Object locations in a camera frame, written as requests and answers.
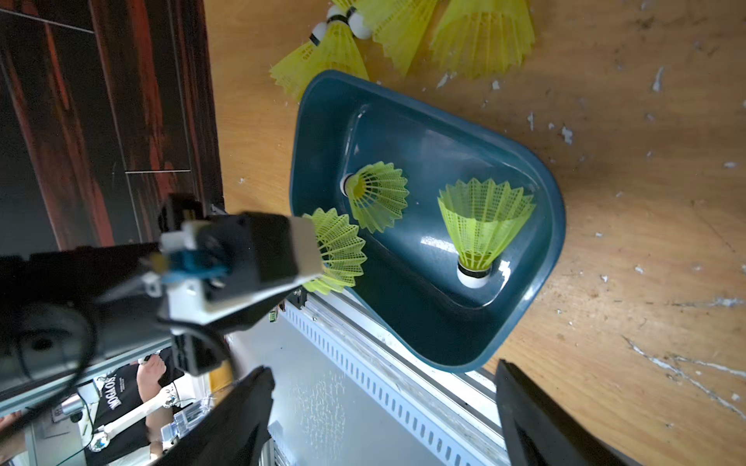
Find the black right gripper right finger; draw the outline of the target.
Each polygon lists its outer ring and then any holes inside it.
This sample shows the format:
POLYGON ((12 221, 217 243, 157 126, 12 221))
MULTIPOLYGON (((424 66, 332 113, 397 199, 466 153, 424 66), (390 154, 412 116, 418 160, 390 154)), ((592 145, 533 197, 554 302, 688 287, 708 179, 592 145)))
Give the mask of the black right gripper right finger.
POLYGON ((513 465, 635 465, 637 461, 596 438, 521 368, 501 359, 495 404, 513 465))

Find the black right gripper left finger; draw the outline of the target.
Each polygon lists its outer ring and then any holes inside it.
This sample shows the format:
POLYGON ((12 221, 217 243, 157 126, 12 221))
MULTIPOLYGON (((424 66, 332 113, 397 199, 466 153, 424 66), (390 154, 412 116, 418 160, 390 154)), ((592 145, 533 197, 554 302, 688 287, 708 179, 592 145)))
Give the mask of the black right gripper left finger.
POLYGON ((269 440, 275 381, 272 371, 260 366, 214 404, 203 399, 176 413, 162 429, 172 447, 157 465, 256 465, 269 440))

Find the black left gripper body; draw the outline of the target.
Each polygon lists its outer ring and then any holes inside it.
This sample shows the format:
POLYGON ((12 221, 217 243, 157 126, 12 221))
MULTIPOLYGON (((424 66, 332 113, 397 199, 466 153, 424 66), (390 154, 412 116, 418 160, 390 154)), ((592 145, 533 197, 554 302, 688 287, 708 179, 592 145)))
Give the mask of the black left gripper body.
MULTIPOLYGON (((194 196, 171 194, 159 214, 160 236, 183 221, 214 217, 194 196)), ((2 258, 2 394, 48 386, 64 396, 94 365, 164 340, 181 370, 204 374, 232 359, 223 335, 251 327, 285 296, 207 325, 169 320, 166 301, 147 295, 140 281, 159 240, 2 258)))

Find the yellow shuttlecock three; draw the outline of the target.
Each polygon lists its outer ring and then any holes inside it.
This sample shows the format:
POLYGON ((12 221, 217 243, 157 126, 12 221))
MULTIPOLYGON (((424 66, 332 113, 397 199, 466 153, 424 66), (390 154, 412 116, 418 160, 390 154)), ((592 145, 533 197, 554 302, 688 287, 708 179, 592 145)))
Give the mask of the yellow shuttlecock three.
POLYGON ((304 214, 315 227, 318 248, 322 258, 322 275, 305 283, 308 292, 328 295, 343 292, 356 286, 356 279, 363 276, 365 240, 359 236, 359 227, 350 223, 348 215, 339 215, 336 209, 316 209, 312 215, 304 214))

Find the yellow shuttlecock one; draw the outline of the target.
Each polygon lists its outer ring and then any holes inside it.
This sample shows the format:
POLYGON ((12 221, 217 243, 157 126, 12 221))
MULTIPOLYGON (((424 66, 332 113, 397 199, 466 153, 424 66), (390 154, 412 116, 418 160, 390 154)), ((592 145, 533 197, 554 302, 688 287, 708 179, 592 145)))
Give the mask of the yellow shuttlecock one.
POLYGON ((493 264, 535 209, 533 196, 523 188, 492 179, 448 184, 437 203, 458 255, 458 280, 469 289, 487 285, 493 264))

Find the yellow shuttlecock two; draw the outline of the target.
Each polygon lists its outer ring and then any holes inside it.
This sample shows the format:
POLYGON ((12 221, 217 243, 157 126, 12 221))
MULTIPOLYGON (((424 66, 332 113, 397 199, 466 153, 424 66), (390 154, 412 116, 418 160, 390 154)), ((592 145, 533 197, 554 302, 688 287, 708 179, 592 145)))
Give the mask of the yellow shuttlecock two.
POLYGON ((403 218, 408 207, 407 184, 401 169, 379 161, 348 175, 341 188, 359 227, 369 233, 383 233, 403 218))

